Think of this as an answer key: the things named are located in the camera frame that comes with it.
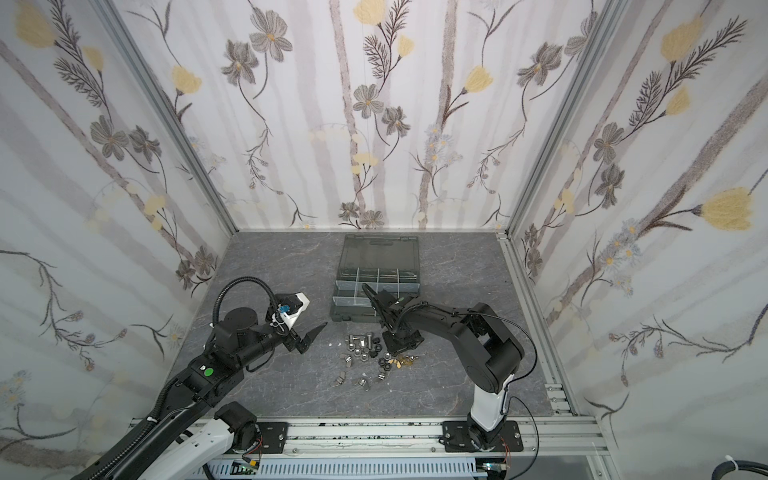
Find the brass wing nut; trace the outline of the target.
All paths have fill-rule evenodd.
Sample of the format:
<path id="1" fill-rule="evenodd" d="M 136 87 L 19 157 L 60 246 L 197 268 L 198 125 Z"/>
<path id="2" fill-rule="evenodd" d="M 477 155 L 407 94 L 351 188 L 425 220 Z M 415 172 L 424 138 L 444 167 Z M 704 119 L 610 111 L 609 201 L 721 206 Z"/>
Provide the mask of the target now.
<path id="1" fill-rule="evenodd" d="M 394 357 L 392 360 L 390 360 L 389 363 L 394 367 L 400 369 L 400 368 L 412 366 L 417 359 L 418 359 L 418 356 L 415 356 L 415 355 L 398 355 Z"/>

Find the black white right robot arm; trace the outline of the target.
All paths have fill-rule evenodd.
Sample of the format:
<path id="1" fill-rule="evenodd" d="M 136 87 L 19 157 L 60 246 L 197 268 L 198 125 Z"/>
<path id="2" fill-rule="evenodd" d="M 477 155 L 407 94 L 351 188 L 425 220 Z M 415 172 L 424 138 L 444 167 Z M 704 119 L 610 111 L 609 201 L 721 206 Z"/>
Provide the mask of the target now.
<path id="1" fill-rule="evenodd" d="M 519 340 L 484 303 L 459 309 L 413 295 L 396 297 L 386 290 L 375 291 L 368 284 L 362 285 L 362 291 L 379 317 L 388 353 L 405 354 L 421 345 L 424 333 L 435 335 L 452 345 L 473 382 L 467 419 L 443 424 L 439 442 L 445 450 L 493 450 L 508 417 L 509 385 L 525 357 Z"/>

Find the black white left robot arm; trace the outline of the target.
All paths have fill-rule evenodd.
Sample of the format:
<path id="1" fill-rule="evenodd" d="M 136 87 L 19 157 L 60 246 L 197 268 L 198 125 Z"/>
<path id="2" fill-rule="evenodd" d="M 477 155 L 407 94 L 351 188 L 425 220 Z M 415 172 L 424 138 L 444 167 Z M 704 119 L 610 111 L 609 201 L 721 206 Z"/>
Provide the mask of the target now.
<path id="1" fill-rule="evenodd" d="M 121 440 L 75 477 L 137 479 L 199 418 L 244 380 L 247 366 L 283 345 L 305 353 L 326 326 L 321 323 L 300 337 L 268 321 L 257 324 L 248 307 L 227 313 L 212 330 L 204 352 L 162 387 L 154 406 Z"/>

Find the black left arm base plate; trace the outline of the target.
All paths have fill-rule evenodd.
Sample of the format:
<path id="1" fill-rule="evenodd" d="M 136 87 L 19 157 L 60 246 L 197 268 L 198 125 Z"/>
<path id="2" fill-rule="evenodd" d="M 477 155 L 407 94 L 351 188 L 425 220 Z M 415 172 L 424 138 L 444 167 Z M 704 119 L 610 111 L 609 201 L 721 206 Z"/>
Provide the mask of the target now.
<path id="1" fill-rule="evenodd" d="M 282 454 L 288 437 L 288 422 L 259 422 L 251 453 Z"/>

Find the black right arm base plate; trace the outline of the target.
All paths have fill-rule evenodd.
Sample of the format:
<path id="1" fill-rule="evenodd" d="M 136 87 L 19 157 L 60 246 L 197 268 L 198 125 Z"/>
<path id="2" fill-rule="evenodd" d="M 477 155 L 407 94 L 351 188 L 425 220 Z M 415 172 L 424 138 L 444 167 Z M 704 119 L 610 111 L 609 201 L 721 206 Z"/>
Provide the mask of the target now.
<path id="1" fill-rule="evenodd" d="M 469 420 L 444 421 L 438 438 L 447 453 L 482 453 L 524 450 L 522 434 L 515 421 L 505 421 L 491 431 L 485 431 Z"/>

